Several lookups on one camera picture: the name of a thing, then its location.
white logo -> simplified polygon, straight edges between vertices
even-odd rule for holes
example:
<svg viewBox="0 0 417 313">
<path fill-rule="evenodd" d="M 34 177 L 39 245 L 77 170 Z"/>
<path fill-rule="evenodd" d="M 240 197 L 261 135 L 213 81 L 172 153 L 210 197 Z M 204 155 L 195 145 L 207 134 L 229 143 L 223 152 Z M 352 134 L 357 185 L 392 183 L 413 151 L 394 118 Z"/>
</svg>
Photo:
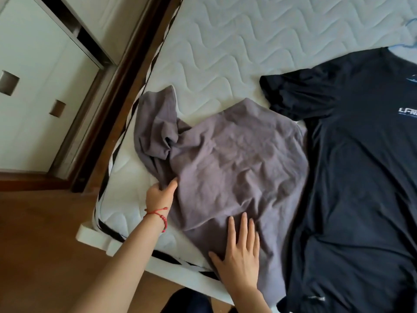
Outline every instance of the white logo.
<svg viewBox="0 0 417 313">
<path fill-rule="evenodd" d="M 417 110 L 412 108 L 399 108 L 398 114 L 417 117 Z"/>
</svg>

mattress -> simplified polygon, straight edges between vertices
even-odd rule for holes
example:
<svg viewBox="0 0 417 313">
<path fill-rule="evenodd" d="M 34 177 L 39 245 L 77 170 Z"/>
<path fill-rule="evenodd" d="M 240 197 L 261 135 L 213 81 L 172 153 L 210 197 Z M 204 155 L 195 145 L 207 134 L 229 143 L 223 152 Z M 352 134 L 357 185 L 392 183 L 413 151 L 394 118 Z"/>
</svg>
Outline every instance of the mattress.
<svg viewBox="0 0 417 313">
<path fill-rule="evenodd" d="M 268 107 L 261 75 L 309 68 L 348 52 L 413 44 L 417 0 L 183 0 L 147 74 L 144 91 L 173 85 L 190 125 L 250 98 Z M 393 52 L 416 60 L 417 50 Z M 136 105 L 110 160 L 94 211 L 96 230 L 123 241 L 145 215 L 156 180 L 135 153 Z M 209 265 L 169 224 L 154 256 L 210 275 Z"/>
</svg>

cabinet door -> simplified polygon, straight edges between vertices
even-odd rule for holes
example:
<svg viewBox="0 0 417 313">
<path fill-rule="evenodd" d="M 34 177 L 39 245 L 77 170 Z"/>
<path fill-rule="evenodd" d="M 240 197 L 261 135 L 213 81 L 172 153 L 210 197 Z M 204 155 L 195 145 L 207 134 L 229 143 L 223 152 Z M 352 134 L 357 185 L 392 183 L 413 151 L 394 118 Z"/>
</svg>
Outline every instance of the cabinet door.
<svg viewBox="0 0 417 313">
<path fill-rule="evenodd" d="M 148 0 L 63 0 L 118 64 Z"/>
<path fill-rule="evenodd" d="M 34 0 L 9 0 L 0 40 L 0 72 L 19 78 L 0 93 L 0 169 L 47 172 L 98 67 Z M 60 117 L 50 114 L 56 100 Z"/>
</svg>

red string bracelet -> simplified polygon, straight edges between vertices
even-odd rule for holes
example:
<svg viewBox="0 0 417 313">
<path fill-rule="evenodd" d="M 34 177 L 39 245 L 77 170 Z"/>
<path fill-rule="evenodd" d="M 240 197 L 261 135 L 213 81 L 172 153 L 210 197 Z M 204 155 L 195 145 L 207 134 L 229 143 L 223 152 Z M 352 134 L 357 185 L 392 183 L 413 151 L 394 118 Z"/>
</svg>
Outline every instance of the red string bracelet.
<svg viewBox="0 0 417 313">
<path fill-rule="evenodd" d="M 166 230 L 166 228 L 168 227 L 168 221 L 166 220 L 166 217 L 165 216 L 163 216 L 162 214 L 159 214 L 158 213 L 158 211 L 162 211 L 162 210 L 168 210 L 168 208 L 167 207 L 164 207 L 163 209 L 154 210 L 152 212 L 148 212 L 148 209 L 145 209 L 145 212 L 146 212 L 145 216 L 148 215 L 148 214 L 156 214 L 156 215 L 159 215 L 159 217 L 164 221 L 164 224 L 165 224 L 165 228 L 162 231 L 164 233 L 165 230 Z"/>
</svg>

left hand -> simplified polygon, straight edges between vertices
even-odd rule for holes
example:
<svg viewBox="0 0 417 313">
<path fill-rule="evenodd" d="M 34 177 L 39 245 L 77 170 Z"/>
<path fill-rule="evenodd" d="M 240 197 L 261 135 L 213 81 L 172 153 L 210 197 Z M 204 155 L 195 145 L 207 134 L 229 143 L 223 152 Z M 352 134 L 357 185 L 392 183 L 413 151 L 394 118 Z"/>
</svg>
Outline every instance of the left hand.
<svg viewBox="0 0 417 313">
<path fill-rule="evenodd" d="M 178 179 L 174 178 L 170 184 L 164 189 L 159 190 L 159 184 L 155 183 L 146 192 L 146 208 L 148 212 L 163 209 L 167 207 L 168 210 L 158 211 L 159 214 L 164 216 L 168 215 L 171 208 L 172 201 L 174 199 L 174 192 L 178 187 Z"/>
</svg>

